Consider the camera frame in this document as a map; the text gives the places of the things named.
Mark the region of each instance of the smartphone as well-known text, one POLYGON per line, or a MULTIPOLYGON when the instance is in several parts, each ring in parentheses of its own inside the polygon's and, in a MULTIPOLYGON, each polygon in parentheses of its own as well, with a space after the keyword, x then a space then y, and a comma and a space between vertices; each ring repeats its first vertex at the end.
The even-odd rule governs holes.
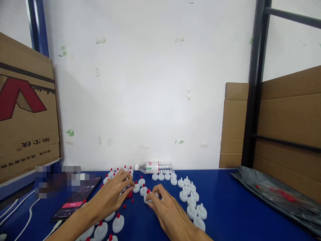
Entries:
POLYGON ((86 186, 82 187, 80 191, 69 197, 67 201, 61 206, 61 208, 51 218, 52 222, 58 220, 66 220, 69 218, 77 209, 79 209, 84 199, 90 196, 93 190, 97 187, 101 177, 95 177, 93 180, 88 180, 86 186))

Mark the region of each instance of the plastic bottle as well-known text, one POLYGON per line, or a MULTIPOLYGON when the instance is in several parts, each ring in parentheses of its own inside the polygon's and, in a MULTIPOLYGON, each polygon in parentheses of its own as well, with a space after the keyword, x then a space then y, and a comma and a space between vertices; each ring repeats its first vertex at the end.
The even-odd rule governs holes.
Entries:
POLYGON ((173 173, 173 164, 171 162, 143 162, 141 164, 135 165, 135 171, 141 171, 144 174, 153 174, 153 173, 173 173))

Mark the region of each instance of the blue table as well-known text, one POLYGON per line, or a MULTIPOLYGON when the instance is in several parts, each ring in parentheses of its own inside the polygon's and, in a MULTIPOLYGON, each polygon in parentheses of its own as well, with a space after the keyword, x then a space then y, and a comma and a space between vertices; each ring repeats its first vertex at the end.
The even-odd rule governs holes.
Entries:
MULTIPOLYGON (((271 209, 260 199, 250 193, 230 173, 237 170, 181 170, 175 171, 178 179, 181 177, 193 181, 200 201, 207 209, 206 233, 215 241, 257 241, 257 240, 315 240, 306 231, 295 223, 271 209)), ((104 177, 104 172, 86 172, 104 177)), ((181 188, 172 186, 170 181, 153 181, 150 174, 134 172, 134 180, 140 176, 146 180, 149 189, 159 183, 178 200, 186 211, 187 203, 179 199, 181 188)), ((118 240, 169 240, 162 231, 154 212, 144 203, 139 193, 133 194, 134 204, 131 199, 124 202, 127 209, 119 209, 125 218, 123 230, 116 234, 118 240)), ((67 193, 60 193, 56 198, 43 199, 33 207, 32 219, 20 236, 19 240, 42 241, 52 230, 54 224, 50 218, 67 199, 67 193)), ((8 241, 13 241, 23 229, 29 218, 29 207, 36 201, 31 195, 1 227, 0 233, 8 234, 8 241)), ((112 221, 108 222, 108 234, 112 232, 112 221)))

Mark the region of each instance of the finger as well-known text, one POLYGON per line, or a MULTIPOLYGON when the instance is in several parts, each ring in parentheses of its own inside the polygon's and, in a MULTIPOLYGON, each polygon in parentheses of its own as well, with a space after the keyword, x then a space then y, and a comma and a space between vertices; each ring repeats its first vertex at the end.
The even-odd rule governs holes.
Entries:
POLYGON ((156 209, 161 207, 162 203, 161 203, 160 199, 155 195, 155 193, 150 192, 149 194, 147 194, 146 201, 148 201, 148 200, 152 200, 156 209))
POLYGON ((119 197, 118 201, 120 201, 120 203, 123 203, 123 201, 125 200, 125 198, 128 196, 128 194, 130 193, 130 191, 132 191, 134 189, 134 187, 129 187, 127 188, 123 194, 119 197))

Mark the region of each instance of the hand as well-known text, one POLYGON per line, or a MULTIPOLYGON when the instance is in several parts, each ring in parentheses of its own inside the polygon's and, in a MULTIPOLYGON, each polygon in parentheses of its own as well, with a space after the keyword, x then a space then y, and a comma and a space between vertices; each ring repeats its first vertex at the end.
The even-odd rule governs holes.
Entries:
POLYGON ((103 220, 114 211, 118 210, 130 191, 134 189, 134 182, 129 172, 121 169, 113 179, 109 179, 96 195, 81 209, 88 209, 92 213, 92 225, 103 220))
POLYGON ((148 203, 148 206, 156 213, 160 226, 170 240, 211 240, 191 222, 186 212, 162 184, 155 186, 153 192, 147 194, 146 200, 153 201, 148 203))

